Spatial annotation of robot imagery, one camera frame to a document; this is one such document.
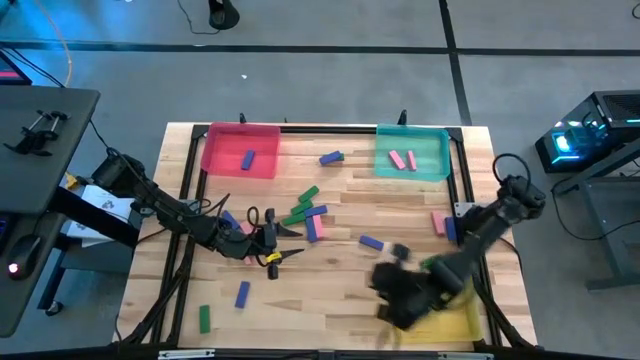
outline glowing teal light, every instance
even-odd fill
[[[558,156],[555,160],[553,160],[553,161],[551,162],[551,164],[553,165],[553,164],[557,163],[557,162],[558,162],[558,161],[560,161],[560,160],[577,160],[577,159],[580,159],[580,156],[578,156],[578,155],[564,155],[564,156]]]
[[[558,150],[560,150],[562,152],[571,151],[571,146],[567,142],[567,139],[564,137],[564,135],[560,135],[560,136],[556,137],[555,140],[556,140],[556,145],[558,146]]]

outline yellow tray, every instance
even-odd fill
[[[473,292],[471,299],[460,307],[430,313],[410,331],[401,331],[400,343],[428,344],[481,340],[484,335],[480,325],[478,301],[477,295]]]

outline teal tray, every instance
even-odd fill
[[[398,170],[389,151],[395,150],[407,167]],[[407,151],[416,158],[416,171],[409,170]],[[411,180],[438,182],[449,176],[449,134],[443,129],[413,126],[378,125],[374,173]]]

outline wooden table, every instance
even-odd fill
[[[154,181],[173,196],[179,193],[193,123],[169,123],[160,151]],[[494,158],[486,127],[463,127],[469,171],[476,202],[495,199],[498,184],[491,173]],[[216,348],[328,348],[374,349],[383,323],[373,316],[380,300],[367,288],[367,273],[374,263],[388,259],[357,245],[361,234],[412,249],[415,259],[452,251],[446,239],[436,237],[430,211],[450,213],[447,184],[380,178],[373,175],[373,135],[283,134],[275,179],[209,176],[205,198],[216,202],[226,193],[226,204],[236,219],[244,219],[250,206],[261,216],[274,207],[279,218],[296,205],[297,196],[312,185],[320,188],[316,204],[327,204],[323,216],[328,237],[311,246],[306,239],[279,238],[279,248],[306,250],[280,266],[280,279],[270,281],[263,268],[244,265],[218,253],[196,247],[180,333],[181,347]],[[194,174],[204,148],[200,141]],[[320,167],[318,157],[340,149],[341,165]],[[452,150],[457,188],[458,160]],[[194,196],[197,176],[190,196]],[[302,225],[290,227],[305,233]],[[146,220],[140,236],[160,229]],[[129,334],[158,296],[170,234],[150,238],[135,251],[122,301],[118,326]],[[506,238],[512,241],[509,234]],[[497,242],[487,254],[493,294],[525,339],[536,343],[518,259]],[[250,281],[244,310],[234,308],[240,281]],[[211,332],[199,333],[198,309],[211,307]],[[163,339],[173,313],[169,304]],[[403,345],[401,349],[469,350],[470,343]]]

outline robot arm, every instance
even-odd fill
[[[266,224],[259,226],[252,236],[234,230],[223,218],[199,214],[148,179],[141,162],[113,148],[107,150],[107,159],[91,177],[95,185],[116,197],[135,198],[138,211],[141,207],[154,210],[160,224],[170,231],[188,233],[197,244],[211,251],[217,250],[226,257],[242,259],[251,255],[270,255],[276,248],[277,234],[299,235],[275,224],[273,209],[267,210]]]
[[[378,318],[406,330],[433,310],[445,309],[460,294],[484,253],[512,225],[540,216],[545,195],[521,176],[501,181],[498,199],[487,207],[473,207],[460,219],[464,244],[459,252],[439,255],[427,272],[402,269],[399,262],[377,264],[372,288],[387,301]]]

